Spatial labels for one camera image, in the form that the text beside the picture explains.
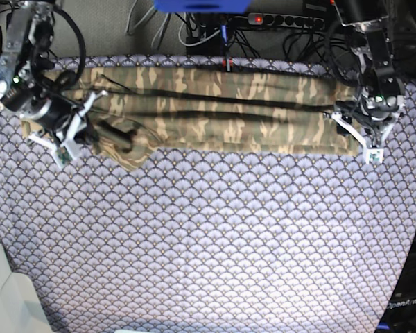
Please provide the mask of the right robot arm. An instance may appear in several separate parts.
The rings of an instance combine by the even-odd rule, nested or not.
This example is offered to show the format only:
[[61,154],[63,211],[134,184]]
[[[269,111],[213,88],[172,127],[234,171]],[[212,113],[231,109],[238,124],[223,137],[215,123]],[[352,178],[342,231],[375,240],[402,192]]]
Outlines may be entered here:
[[[77,160],[81,148],[96,141],[88,113],[105,90],[73,101],[64,92],[78,83],[85,69],[86,46],[75,21],[54,1],[18,1],[0,55],[0,110],[40,126],[27,139],[43,146],[58,167]],[[53,15],[74,32],[79,49],[76,71],[64,70],[55,80],[44,75],[54,64],[45,55],[54,37]]]

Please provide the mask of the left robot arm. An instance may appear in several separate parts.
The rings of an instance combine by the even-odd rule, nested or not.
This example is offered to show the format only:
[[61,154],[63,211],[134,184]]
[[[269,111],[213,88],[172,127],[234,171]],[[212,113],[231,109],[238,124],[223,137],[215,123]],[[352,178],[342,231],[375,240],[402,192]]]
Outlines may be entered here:
[[[388,9],[384,1],[332,1],[337,18],[325,36],[329,66],[337,80],[353,87],[353,101],[338,101],[330,119],[363,149],[366,164],[381,163],[388,135],[405,106],[405,88],[393,64],[388,40]],[[356,79],[344,76],[331,50],[331,38],[343,28],[356,58]]]

